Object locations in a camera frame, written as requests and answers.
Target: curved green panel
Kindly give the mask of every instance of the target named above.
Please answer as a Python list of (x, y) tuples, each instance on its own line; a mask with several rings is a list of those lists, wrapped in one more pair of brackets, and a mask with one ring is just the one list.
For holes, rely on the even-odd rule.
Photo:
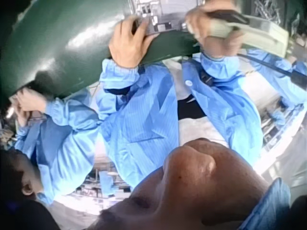
[[(11, 96), (35, 80), (65, 96), (98, 81), (113, 27), (129, 14), (127, 0), (36, 1), (2, 49), (1, 93)], [(143, 61), (195, 53), (193, 45), (188, 34), (162, 34)]]

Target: worker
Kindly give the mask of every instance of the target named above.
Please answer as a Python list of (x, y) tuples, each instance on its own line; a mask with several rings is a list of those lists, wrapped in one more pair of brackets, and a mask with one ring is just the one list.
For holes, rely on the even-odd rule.
[(88, 230), (288, 228), (289, 187), (270, 186), (235, 151), (201, 138), (175, 148)]
[[(133, 35), (135, 17), (115, 27), (102, 63), (96, 96), (106, 152), (132, 188), (163, 165), (169, 152), (186, 142), (207, 138), (238, 152), (251, 165), (262, 147), (256, 106), (241, 88), (244, 75), (235, 56), (242, 33), (226, 39), (207, 37), (206, 12), (235, 10), (232, 1), (206, 1), (187, 14), (187, 25), (202, 48), (200, 63), (187, 57), (151, 65), (139, 63), (157, 35), (145, 36), (144, 21)], [(210, 75), (213, 86), (201, 81)]]
[[(297, 36), (296, 42), (302, 46), (307, 52), (307, 39), (306, 36)], [(278, 67), (288, 72), (297, 71), (304, 75), (307, 75), (307, 64), (296, 60), (294, 56), (284, 59), (273, 54), (269, 54), (263, 50), (250, 49), (247, 51), (247, 55), (258, 60), (270, 63), (272, 66)], [(285, 76), (273, 69), (261, 65), (255, 61), (250, 62), (252, 66), (258, 71), (282, 96), (282, 102), (286, 107), (293, 109), (299, 104), (307, 102), (307, 92), (299, 86), (291, 82), (290, 77)]]
[[(12, 98), (19, 128), (9, 162), (20, 177), (11, 200), (38, 198), (49, 205), (84, 182), (94, 165), (100, 128), (97, 113), (88, 107), (90, 99), (87, 89), (49, 101), (28, 88)], [(40, 115), (34, 119), (30, 111)]]

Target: blue sleeve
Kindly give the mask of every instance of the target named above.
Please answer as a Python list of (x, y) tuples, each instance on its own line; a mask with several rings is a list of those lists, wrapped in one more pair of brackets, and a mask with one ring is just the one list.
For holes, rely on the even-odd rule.
[(102, 83), (102, 90), (96, 96), (98, 114), (101, 120), (105, 120), (111, 114), (116, 113), (128, 102), (125, 95), (115, 95), (109, 90), (124, 89), (132, 86), (140, 78), (138, 68), (125, 69), (117, 66), (113, 60), (105, 59), (102, 62), (102, 73), (99, 81)]
[(227, 130), (223, 136), (229, 137), (228, 132), (236, 136), (240, 135), (242, 138), (236, 138), (240, 142), (234, 142), (234, 138), (228, 140), (230, 148), (253, 165), (262, 148), (263, 133), (258, 110), (241, 87), (245, 76), (239, 71), (238, 57), (212, 59), (202, 54), (201, 65), (213, 78), (212, 89), (219, 95), (219, 97), (215, 96), (215, 99), (221, 109), (226, 108), (224, 110), (226, 120), (232, 123), (231, 129), (236, 129), (236, 131)]
[[(288, 72), (293, 71), (291, 63), (286, 59), (268, 54), (262, 50), (248, 50), (248, 55), (270, 63), (271, 65)], [(251, 61), (250, 63), (283, 98), (290, 101), (294, 105), (302, 104), (307, 101), (307, 92), (293, 84), (290, 77), (276, 72), (268, 67), (262, 66), (257, 62)], [(295, 70), (303, 74), (306, 74), (307, 72), (305, 65), (301, 62), (297, 63)]]
[(95, 142), (100, 128), (98, 114), (74, 98), (49, 102), (46, 114), (59, 126), (71, 126), (71, 133), (58, 148), (50, 167), (54, 190), (69, 194), (80, 186), (94, 166)]
[(17, 141), (14, 145), (14, 148), (16, 150), (22, 150), (23, 147), (24, 147), (24, 140), (29, 132), (29, 129), (30, 127), (29, 126), (25, 126), (25, 127), (19, 127), (17, 129), (17, 132), (16, 132), (16, 138), (17, 138)]

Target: dark hair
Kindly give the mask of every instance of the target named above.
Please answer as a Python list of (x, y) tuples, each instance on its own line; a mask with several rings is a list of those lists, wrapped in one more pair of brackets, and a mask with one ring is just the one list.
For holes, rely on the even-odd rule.
[(16, 171), (10, 161), (9, 154), (15, 150), (0, 150), (1, 167), (0, 167), (0, 200), (4, 203), (20, 204), (25, 200), (35, 200), (35, 194), (24, 195), (22, 193), (23, 172)]

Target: green metal surface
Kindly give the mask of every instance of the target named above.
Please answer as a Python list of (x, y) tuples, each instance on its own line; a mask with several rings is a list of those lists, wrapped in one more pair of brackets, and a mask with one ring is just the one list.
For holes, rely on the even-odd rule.
[[(35, 80), (63, 97), (98, 81), (113, 27), (130, 14), (127, 0), (38, 0), (2, 49), (1, 94)], [(189, 34), (162, 34), (143, 61), (195, 53), (194, 44)]]

